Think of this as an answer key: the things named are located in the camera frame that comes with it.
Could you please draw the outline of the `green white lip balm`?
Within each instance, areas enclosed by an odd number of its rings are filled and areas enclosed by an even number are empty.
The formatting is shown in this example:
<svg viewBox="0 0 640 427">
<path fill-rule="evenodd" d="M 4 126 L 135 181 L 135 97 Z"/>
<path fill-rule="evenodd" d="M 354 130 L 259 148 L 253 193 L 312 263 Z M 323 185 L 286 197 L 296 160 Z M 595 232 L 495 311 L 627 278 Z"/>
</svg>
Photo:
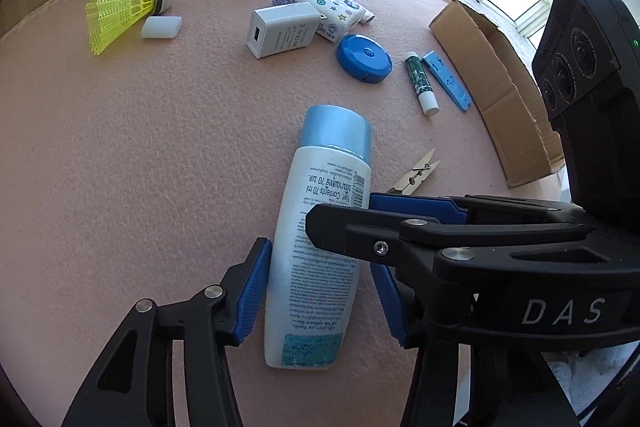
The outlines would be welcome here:
<svg viewBox="0 0 640 427">
<path fill-rule="evenodd" d="M 404 64 L 423 115 L 426 117 L 436 115 L 439 112 L 439 106 L 431 81 L 428 80 L 422 67 L 421 57 L 416 52 L 407 52 Z"/>
</svg>

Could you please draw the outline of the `white patterned tissue pack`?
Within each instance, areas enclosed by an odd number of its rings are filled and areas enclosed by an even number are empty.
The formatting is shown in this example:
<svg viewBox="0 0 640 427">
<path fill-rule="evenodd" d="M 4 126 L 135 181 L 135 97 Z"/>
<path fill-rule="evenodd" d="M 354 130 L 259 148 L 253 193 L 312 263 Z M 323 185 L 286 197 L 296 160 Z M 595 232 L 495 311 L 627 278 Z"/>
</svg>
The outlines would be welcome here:
<svg viewBox="0 0 640 427">
<path fill-rule="evenodd" d="M 374 19 L 374 14 L 355 0 L 272 0 L 273 5 L 299 2 L 311 4 L 321 14 L 317 34 L 333 43 L 358 24 L 367 25 Z"/>
</svg>

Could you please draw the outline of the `blue plastic phone stand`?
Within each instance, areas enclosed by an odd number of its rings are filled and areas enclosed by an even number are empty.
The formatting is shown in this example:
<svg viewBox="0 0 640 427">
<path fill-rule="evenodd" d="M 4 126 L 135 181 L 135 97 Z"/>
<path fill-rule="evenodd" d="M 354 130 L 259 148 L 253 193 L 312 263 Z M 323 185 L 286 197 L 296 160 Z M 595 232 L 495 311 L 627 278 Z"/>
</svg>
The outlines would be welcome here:
<svg viewBox="0 0 640 427">
<path fill-rule="evenodd" d="M 435 51 L 425 54 L 423 62 L 440 84 L 440 87 L 445 90 L 449 98 L 456 104 L 457 108 L 465 113 L 470 108 L 472 100 L 458 76 L 454 72 L 451 72 L 449 67 Z"/>
</svg>

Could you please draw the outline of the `yellow plastic shuttlecock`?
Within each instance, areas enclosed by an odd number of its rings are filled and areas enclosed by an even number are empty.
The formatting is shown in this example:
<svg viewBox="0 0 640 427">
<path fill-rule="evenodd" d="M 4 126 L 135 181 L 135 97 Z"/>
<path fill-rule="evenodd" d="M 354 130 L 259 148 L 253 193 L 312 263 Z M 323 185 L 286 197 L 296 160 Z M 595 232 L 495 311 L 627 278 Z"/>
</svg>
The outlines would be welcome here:
<svg viewBox="0 0 640 427">
<path fill-rule="evenodd" d="M 163 14 L 174 0 L 86 0 L 85 16 L 91 52 L 99 56 L 131 26 Z"/>
</svg>

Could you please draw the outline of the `white usb wall charger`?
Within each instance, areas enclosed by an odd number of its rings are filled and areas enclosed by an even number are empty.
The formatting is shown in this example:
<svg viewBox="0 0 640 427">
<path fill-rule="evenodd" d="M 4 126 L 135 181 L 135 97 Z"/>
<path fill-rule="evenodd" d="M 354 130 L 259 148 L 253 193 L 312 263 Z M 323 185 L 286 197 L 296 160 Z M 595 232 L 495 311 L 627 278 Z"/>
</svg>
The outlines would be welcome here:
<svg viewBox="0 0 640 427">
<path fill-rule="evenodd" d="M 306 48 L 321 14 L 308 2 L 268 6 L 250 17 L 246 45 L 256 58 Z"/>
</svg>

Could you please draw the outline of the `blue round tape measure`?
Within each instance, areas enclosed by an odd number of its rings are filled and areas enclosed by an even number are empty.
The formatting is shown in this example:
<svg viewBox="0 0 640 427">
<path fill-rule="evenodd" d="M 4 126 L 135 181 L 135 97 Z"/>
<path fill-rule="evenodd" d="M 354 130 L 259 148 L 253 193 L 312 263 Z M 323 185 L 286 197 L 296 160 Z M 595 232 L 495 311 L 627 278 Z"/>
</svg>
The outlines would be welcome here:
<svg viewBox="0 0 640 427">
<path fill-rule="evenodd" d="M 349 76 L 365 83 L 380 83 L 393 70 L 386 49 L 364 35 L 346 35 L 337 46 L 336 59 Z"/>
</svg>

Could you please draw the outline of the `small white plastic cap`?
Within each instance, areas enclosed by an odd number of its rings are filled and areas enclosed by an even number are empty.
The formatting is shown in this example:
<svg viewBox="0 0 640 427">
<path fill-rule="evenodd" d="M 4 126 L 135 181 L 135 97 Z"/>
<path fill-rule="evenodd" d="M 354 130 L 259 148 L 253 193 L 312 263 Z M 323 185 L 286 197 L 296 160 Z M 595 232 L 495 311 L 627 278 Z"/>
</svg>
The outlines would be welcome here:
<svg viewBox="0 0 640 427">
<path fill-rule="evenodd" d="M 178 35 L 181 26 L 181 16 L 149 16 L 141 28 L 141 37 L 143 39 L 173 39 Z"/>
</svg>

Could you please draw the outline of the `wooden clothespin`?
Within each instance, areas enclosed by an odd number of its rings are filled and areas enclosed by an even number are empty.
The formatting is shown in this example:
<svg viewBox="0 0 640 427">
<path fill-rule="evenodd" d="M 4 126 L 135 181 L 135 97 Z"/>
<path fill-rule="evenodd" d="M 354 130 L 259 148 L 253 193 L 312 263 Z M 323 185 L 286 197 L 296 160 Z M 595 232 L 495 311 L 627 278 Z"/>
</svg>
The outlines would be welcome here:
<svg viewBox="0 0 640 427">
<path fill-rule="evenodd" d="M 386 193 L 390 195 L 412 195 L 439 165 L 439 160 L 432 161 L 434 153 L 434 148 L 429 150 Z"/>
</svg>

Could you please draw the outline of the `open cardboard box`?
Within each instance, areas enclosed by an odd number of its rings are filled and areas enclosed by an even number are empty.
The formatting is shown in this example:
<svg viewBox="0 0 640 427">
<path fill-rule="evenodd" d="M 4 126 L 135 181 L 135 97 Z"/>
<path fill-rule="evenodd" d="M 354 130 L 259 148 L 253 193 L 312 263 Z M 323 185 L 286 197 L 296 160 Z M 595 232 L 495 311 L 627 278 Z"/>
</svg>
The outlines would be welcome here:
<svg viewBox="0 0 640 427">
<path fill-rule="evenodd" d="M 539 88 L 510 40 L 485 15 L 451 0 L 430 23 L 480 111 L 510 187 L 564 165 Z"/>
</svg>

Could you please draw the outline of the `white blue-capped lotion bottle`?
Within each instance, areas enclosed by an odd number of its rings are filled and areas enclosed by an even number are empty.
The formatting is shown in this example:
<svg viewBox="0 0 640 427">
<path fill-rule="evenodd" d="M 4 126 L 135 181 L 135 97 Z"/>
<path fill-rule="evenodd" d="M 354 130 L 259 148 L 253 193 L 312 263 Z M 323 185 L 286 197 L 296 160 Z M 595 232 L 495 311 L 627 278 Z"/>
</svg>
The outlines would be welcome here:
<svg viewBox="0 0 640 427">
<path fill-rule="evenodd" d="M 346 333 L 359 263 L 340 253 L 342 207 L 364 208 L 371 127 L 353 110 L 307 110 L 282 196 L 266 295 L 265 361 L 275 369 L 327 369 Z"/>
</svg>

